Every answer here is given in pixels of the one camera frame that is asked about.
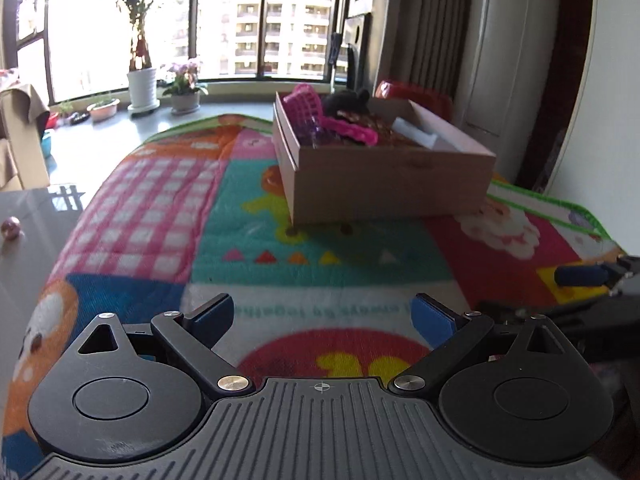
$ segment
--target apartment building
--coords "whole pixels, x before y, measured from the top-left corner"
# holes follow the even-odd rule
[[[203,78],[253,77],[258,69],[262,0],[199,0],[198,56]],[[324,76],[334,0],[266,0],[264,74]],[[338,62],[346,72],[346,60]]]

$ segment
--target silver screw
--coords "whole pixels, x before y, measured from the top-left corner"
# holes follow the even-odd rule
[[[228,375],[218,381],[218,387],[228,392],[239,392],[249,386],[249,379],[240,375]]]
[[[395,378],[394,385],[400,390],[414,392],[424,388],[424,379],[417,375],[401,375]]]

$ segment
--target red chair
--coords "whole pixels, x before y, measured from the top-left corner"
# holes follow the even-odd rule
[[[381,99],[409,99],[445,121],[453,118],[453,101],[448,95],[427,90],[418,85],[384,80],[378,85],[376,97]]]

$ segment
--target cardboard box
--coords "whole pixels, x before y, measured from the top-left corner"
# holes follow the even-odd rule
[[[294,224],[408,218],[478,211],[495,155],[411,101],[372,98],[388,124],[402,117],[455,147],[300,146],[276,94],[273,143]]]

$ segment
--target pink basket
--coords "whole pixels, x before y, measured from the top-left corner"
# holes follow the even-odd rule
[[[311,85],[300,84],[282,100],[282,106],[293,126],[323,117],[320,96]]]
[[[378,143],[378,133],[370,128],[325,117],[320,96],[311,85],[296,86],[293,92],[282,100],[282,107],[294,128],[315,122],[339,135],[364,142],[367,146],[375,146]]]

